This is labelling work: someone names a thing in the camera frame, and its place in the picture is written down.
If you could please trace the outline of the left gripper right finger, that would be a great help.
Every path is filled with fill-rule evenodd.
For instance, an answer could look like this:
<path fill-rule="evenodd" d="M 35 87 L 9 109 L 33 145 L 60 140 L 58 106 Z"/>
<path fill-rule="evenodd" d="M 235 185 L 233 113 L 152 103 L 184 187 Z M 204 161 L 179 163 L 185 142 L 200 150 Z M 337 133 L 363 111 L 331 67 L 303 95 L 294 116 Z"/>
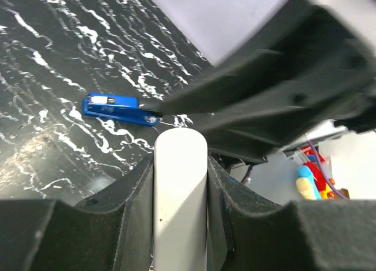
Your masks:
<path fill-rule="evenodd" d="M 209 255 L 214 270 L 374 270 L 375 202 L 280 206 L 208 159 Z"/>

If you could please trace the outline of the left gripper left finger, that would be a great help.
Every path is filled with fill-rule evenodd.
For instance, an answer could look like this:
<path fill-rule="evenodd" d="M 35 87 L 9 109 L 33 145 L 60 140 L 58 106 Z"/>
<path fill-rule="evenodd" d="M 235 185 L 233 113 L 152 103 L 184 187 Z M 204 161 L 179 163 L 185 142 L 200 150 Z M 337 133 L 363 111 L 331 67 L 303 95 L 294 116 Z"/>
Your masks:
<path fill-rule="evenodd" d="M 148 270 L 153 155 L 77 205 L 1 202 L 2 270 Z"/>

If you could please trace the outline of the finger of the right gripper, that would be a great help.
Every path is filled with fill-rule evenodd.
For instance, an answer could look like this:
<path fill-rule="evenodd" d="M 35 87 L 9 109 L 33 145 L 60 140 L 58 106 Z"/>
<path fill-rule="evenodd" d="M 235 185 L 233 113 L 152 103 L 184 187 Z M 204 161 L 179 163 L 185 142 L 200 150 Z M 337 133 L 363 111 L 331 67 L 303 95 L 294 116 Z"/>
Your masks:
<path fill-rule="evenodd" d="M 252 163 L 323 121 L 375 128 L 375 0 L 286 0 L 218 67 L 168 97 L 209 150 Z"/>

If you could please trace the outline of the white plastic stick tool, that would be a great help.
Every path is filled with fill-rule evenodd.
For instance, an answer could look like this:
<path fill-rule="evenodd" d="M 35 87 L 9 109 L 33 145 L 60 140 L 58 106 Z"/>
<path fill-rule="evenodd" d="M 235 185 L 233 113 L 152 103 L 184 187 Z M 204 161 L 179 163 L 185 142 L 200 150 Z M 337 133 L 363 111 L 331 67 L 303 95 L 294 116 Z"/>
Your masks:
<path fill-rule="evenodd" d="M 154 270 L 206 270 L 207 142 L 189 128 L 155 142 Z"/>

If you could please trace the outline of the blue black stapler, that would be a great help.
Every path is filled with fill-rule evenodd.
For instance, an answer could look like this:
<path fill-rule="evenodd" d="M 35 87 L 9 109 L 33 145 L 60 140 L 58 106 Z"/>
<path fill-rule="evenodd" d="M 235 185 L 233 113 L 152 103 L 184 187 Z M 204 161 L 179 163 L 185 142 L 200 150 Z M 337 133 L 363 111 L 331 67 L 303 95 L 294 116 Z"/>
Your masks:
<path fill-rule="evenodd" d="M 85 116 L 155 126 L 163 117 L 159 101 L 108 93 L 89 93 L 82 101 Z"/>

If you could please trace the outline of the colourful toy block pile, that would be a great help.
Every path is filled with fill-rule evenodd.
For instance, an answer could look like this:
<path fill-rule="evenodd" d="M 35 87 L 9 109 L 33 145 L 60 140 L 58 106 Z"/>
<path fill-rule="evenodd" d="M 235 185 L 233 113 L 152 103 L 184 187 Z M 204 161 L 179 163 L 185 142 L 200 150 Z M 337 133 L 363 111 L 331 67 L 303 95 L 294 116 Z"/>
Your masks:
<path fill-rule="evenodd" d="M 347 189 L 335 189 L 332 177 L 324 176 L 328 168 L 327 161 L 310 146 L 303 146 L 294 157 L 300 158 L 297 168 L 296 188 L 300 195 L 309 200 L 350 199 Z"/>

